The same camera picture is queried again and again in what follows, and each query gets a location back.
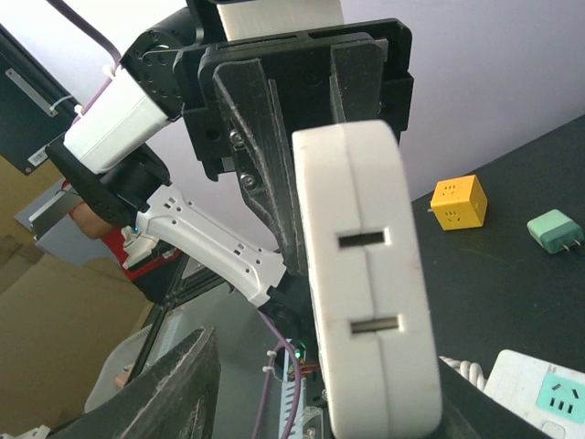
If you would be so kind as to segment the yellow cube socket adapter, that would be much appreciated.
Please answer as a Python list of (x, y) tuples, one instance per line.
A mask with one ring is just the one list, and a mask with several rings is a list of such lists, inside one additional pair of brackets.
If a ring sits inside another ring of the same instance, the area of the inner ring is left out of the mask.
[(445, 231), (480, 228), (488, 200), (477, 175), (442, 180), (431, 197), (431, 211)]

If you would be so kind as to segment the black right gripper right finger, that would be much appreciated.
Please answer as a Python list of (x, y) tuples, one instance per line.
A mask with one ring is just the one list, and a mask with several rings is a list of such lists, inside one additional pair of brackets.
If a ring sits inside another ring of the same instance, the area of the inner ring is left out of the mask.
[(442, 418), (431, 433), (436, 439), (548, 438), (519, 416), (508, 411), (439, 360)]

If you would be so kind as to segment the white charger block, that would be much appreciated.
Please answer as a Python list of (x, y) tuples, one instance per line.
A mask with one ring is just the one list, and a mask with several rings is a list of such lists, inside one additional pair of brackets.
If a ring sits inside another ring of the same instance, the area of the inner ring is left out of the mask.
[(295, 132), (292, 149), (333, 434), (424, 437), (441, 382), (397, 140), (375, 120)]

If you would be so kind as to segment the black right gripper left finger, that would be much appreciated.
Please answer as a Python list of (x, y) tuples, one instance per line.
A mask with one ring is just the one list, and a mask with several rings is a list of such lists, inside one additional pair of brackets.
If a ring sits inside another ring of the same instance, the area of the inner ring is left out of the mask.
[(97, 409), (51, 438), (210, 438), (220, 362), (212, 325), (196, 329)]

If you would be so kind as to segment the green plug adapter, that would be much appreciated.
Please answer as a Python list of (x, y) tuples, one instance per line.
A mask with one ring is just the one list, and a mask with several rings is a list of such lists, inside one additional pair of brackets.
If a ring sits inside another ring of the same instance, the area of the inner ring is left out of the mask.
[(582, 227), (558, 209), (552, 209), (526, 224), (530, 236), (549, 254), (568, 251), (584, 242)]

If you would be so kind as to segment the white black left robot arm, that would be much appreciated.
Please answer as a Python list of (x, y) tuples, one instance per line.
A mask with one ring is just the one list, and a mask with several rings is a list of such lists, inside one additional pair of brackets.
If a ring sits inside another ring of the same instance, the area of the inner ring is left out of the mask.
[[(104, 220), (200, 260), (322, 359), (384, 360), (424, 339), (399, 158), (412, 34), (315, 2), (201, 2), (141, 35), (49, 146)], [(182, 120), (207, 176), (234, 173), (277, 241), (263, 250), (184, 195), (144, 143)]]

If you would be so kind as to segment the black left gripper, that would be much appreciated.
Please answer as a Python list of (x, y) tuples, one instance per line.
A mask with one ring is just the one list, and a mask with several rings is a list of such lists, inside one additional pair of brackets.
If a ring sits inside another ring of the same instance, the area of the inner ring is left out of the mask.
[(245, 204), (274, 235), (290, 274), (307, 275), (293, 133), (381, 119), (400, 136), (414, 85), (411, 46), (410, 29), (387, 18), (179, 51), (174, 74), (196, 157), (212, 181), (237, 172)]

